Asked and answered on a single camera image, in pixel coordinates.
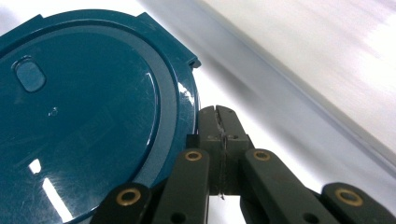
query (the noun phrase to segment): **container lid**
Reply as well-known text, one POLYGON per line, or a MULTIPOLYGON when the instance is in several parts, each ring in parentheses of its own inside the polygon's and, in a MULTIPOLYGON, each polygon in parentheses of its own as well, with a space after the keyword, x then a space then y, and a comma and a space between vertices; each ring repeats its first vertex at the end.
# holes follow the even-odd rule
POLYGON ((196 130, 199 61, 144 13, 34 17, 0 36, 0 220, 78 222, 166 178, 196 130))

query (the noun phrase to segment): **brass ring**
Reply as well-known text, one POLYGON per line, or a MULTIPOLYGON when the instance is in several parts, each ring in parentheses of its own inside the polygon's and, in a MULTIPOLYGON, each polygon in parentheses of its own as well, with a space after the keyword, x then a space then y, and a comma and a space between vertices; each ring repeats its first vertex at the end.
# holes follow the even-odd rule
POLYGON ((198 161, 202 158, 202 154, 198 151, 190 151, 186 153, 185 157, 188 161, 198 161))
POLYGON ((119 195, 117 195, 117 203, 122 206, 132 205, 132 204, 136 203, 137 201, 139 201, 141 196, 142 195, 140 194, 140 191, 138 189, 135 189, 135 188, 125 189, 125 190, 121 191, 119 193, 119 195), (133 193, 134 197, 132 199, 123 199, 122 197, 127 193, 133 193))
POLYGON ((355 193, 354 191, 350 189, 337 189, 335 191, 335 196, 337 197, 338 200, 340 200, 343 203, 352 205, 352 206, 361 206, 363 204, 363 199, 359 194, 355 193), (352 199, 348 199, 343 194, 349 194, 352 196, 352 199))
POLYGON ((254 152, 254 158, 259 161, 269 161, 271 159, 271 155, 266 151, 257 150, 254 152))

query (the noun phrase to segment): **teal plastic lid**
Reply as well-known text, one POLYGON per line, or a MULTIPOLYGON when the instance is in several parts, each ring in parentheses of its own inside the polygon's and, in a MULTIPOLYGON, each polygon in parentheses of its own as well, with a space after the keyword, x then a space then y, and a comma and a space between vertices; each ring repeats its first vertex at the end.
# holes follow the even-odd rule
POLYGON ((199 61, 144 13, 66 12, 0 36, 0 220, 79 222, 153 186, 195 133, 199 61))

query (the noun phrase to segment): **white surface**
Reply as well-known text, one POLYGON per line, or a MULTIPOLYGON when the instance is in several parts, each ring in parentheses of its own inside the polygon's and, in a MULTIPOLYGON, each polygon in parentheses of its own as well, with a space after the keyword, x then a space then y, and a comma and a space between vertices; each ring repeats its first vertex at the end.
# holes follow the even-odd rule
POLYGON ((394 1, 201 2, 396 166, 394 1))
MULTIPOLYGON (((234 7, 236 9, 230 10, 237 11, 243 8, 253 10, 249 7, 251 4, 254 2, 247 3, 246 7, 234 7)), ((293 11, 293 4, 285 8, 276 3, 274 5, 279 6, 276 15, 282 15, 281 10, 293 11)), ((271 60, 274 55, 256 54, 260 53, 261 49, 252 50, 251 45, 246 44, 247 40, 244 35, 238 35, 235 30, 230 32, 229 29, 233 29, 232 24, 226 24, 227 28, 224 28, 212 18, 213 14, 191 1, 151 0, 142 1, 140 4, 133 1, 68 1, 67 3, 32 1, 31 4, 26 4, 23 1, 3 0, 0 3, 0 34, 36 14, 47 17, 59 12, 82 8, 106 8, 132 15, 147 11, 172 35, 196 53, 202 61, 203 66, 194 71, 202 107, 225 105, 234 109, 255 146, 273 150, 309 188, 320 191, 326 183, 346 182, 365 190, 396 214, 396 202, 393 197, 389 197, 389 195, 394 195, 396 188, 393 172, 371 154, 367 154, 366 146, 357 141, 356 136, 340 128, 339 123, 329 117, 329 111, 323 110, 323 107, 316 105, 317 102, 311 101, 300 92, 300 89, 290 84, 284 78, 284 74, 279 72, 283 70, 272 66, 271 60)), ((274 25, 278 26, 273 27, 274 29, 288 29, 287 24, 274 23, 274 25)), ((305 28, 306 32, 309 32, 309 27, 300 28, 305 28)), ((295 35, 296 33, 299 32, 285 33, 283 37, 288 38, 287 40, 274 43, 283 50, 283 56, 288 55, 287 50, 290 47, 282 43, 291 41, 297 49, 301 47, 299 46, 301 41, 304 43, 304 35, 299 37, 300 42, 293 42, 295 36, 298 36, 295 35)), ((302 58, 311 60, 299 58, 292 62, 299 69, 309 70, 313 66, 317 70, 325 69, 331 72, 332 69, 324 65, 321 68, 320 64, 316 64, 317 55, 310 54, 316 52, 314 46, 309 46, 311 48, 309 50, 303 49, 300 54, 302 58)), ((342 87, 336 88, 340 89, 347 89, 351 86, 344 84, 343 81, 339 81, 338 84, 342 87)), ((388 108, 394 108, 393 102, 387 104, 388 108)), ((365 112, 367 110, 358 113, 371 118, 372 114, 363 115, 365 112)), ((243 218, 240 213, 237 213, 238 209, 237 198, 226 197, 224 202, 218 197, 211 197, 209 223, 243 223, 243 218)))

